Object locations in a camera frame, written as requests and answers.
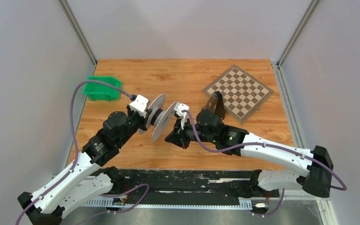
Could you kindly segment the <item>grey cable spool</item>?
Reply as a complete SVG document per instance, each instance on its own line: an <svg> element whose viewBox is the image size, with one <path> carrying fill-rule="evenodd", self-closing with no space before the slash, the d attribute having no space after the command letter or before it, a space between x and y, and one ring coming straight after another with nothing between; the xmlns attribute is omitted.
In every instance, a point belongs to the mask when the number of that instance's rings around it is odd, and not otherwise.
<svg viewBox="0 0 360 225"><path fill-rule="evenodd" d="M164 104L165 94L161 94L148 107L148 109L152 109L152 112L147 118L146 128L154 127L151 138L152 142L155 142L169 125L170 119L174 115L174 108L177 102L173 102L166 110L162 109Z"/></svg>

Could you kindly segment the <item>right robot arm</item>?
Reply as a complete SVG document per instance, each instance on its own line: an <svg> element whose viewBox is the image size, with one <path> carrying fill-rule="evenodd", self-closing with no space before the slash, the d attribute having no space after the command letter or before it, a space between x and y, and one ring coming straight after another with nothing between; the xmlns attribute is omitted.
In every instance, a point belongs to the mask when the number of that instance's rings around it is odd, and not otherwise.
<svg viewBox="0 0 360 225"><path fill-rule="evenodd" d="M198 142L205 150L239 157L259 158L283 166L284 170L256 170L249 189L254 195L276 189L301 188L310 195L328 198L334 187L333 162L322 146L296 148L261 138L245 129L229 126L209 110L202 110L196 121L188 116L185 124L178 117L165 141L186 149Z"/></svg>

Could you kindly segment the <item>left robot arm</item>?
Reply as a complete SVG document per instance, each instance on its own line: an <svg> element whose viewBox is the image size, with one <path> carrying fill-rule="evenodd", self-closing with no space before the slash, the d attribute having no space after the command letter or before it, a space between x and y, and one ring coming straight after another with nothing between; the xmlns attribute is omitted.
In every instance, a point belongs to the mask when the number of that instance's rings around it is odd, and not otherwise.
<svg viewBox="0 0 360 225"><path fill-rule="evenodd" d="M102 194L124 195L128 189L116 167L103 166L146 125L148 113L113 112L76 159L49 183L33 193L24 192L18 202L33 225L59 225L76 208Z"/></svg>

